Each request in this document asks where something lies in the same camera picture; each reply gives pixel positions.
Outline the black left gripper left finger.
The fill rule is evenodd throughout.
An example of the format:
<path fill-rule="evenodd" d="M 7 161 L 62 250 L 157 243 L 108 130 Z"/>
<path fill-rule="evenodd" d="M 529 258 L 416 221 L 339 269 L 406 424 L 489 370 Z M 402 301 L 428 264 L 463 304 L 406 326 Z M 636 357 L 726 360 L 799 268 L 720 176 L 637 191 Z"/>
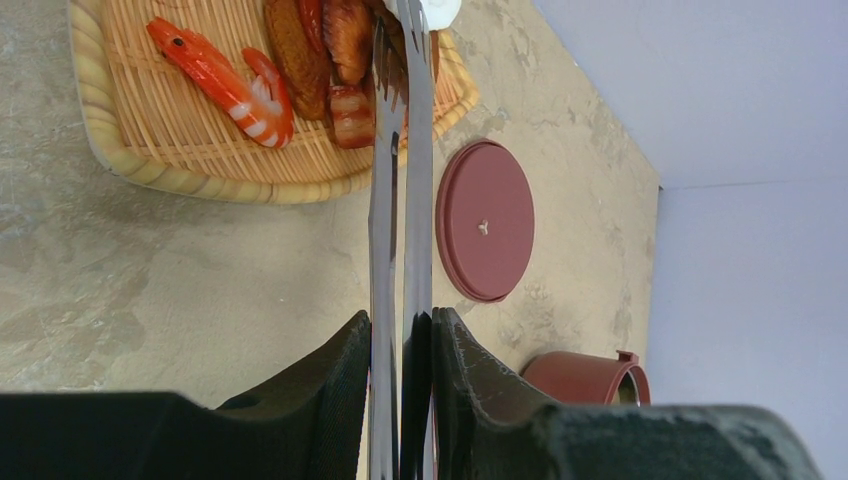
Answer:
<path fill-rule="evenodd" d="M 167 391 L 5 394 L 5 479 L 353 479 L 371 323 L 214 409 Z"/>

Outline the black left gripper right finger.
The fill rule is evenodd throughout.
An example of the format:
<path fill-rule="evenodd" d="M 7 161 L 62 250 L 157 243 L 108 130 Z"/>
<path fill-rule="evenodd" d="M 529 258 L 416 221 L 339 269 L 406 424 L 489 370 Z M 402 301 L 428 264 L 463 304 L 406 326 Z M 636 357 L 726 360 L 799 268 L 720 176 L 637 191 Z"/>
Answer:
<path fill-rule="evenodd" d="M 817 479 L 777 415 L 738 405 L 567 405 L 432 313 L 442 479 Z"/>

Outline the steel food tongs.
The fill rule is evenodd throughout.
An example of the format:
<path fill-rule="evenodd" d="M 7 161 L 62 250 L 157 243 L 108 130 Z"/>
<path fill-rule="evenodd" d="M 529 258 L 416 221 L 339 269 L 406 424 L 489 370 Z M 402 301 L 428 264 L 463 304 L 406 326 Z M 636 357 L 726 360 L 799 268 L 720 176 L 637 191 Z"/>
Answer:
<path fill-rule="evenodd" d="M 435 479 L 431 359 L 433 54 L 427 7 L 398 1 L 403 41 L 378 19 L 376 136 L 368 217 L 371 398 L 368 476 Z"/>

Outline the white round rice cracker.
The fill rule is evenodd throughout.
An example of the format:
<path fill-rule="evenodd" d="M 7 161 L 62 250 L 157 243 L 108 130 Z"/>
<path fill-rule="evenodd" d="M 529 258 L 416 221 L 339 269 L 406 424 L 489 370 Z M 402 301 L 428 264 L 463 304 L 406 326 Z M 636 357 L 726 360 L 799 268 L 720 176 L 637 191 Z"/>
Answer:
<path fill-rule="evenodd" d="M 404 23 L 402 13 L 409 7 L 409 13 L 412 19 L 418 19 L 418 11 L 424 15 L 426 27 L 430 32 L 444 30 L 448 28 L 457 17 L 462 1 L 461 0 L 421 0 L 421 1 L 397 1 L 384 0 L 384 6 L 389 12 L 395 16 L 401 25 L 412 26 L 410 21 Z"/>

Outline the orange fried chicken wing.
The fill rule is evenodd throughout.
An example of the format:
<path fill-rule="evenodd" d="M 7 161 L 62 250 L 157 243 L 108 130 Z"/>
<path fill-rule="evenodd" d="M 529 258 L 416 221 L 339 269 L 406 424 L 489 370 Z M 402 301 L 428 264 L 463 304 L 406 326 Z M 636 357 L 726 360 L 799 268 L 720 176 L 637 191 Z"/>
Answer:
<path fill-rule="evenodd" d="M 327 0 L 323 38 L 339 81 L 357 85 L 370 68 L 373 27 L 369 8 L 360 0 Z"/>

